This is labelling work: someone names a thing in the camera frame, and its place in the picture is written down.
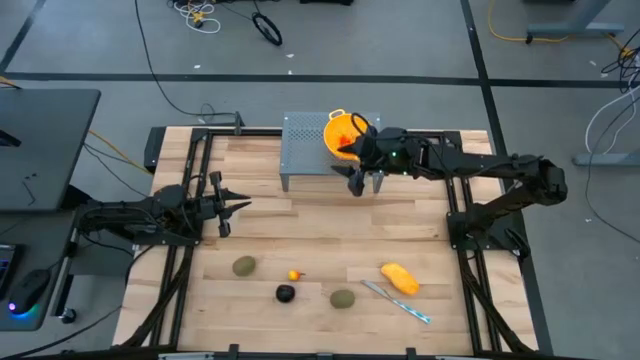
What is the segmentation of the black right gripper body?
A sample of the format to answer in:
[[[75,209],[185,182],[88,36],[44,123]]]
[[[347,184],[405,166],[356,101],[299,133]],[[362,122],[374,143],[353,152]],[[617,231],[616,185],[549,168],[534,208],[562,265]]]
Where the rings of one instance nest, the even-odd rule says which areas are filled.
[[[406,130],[389,127],[378,133],[362,134],[371,138],[371,148],[364,156],[357,156],[360,163],[355,179],[349,179],[348,189],[356,197],[364,190],[366,174],[411,175],[417,177],[417,164],[423,150],[423,139]]]

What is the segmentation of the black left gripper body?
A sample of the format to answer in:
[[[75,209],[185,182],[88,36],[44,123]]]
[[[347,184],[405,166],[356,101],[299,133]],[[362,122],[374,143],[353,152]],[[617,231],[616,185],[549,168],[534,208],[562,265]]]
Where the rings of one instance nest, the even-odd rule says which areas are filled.
[[[229,218],[231,211],[227,209],[226,202],[229,200],[229,191],[221,185],[222,175],[220,171],[209,174],[211,185],[214,189],[213,195],[202,196],[196,205],[196,218],[198,220],[209,220],[217,218],[219,220],[219,236],[226,238],[231,233]]]

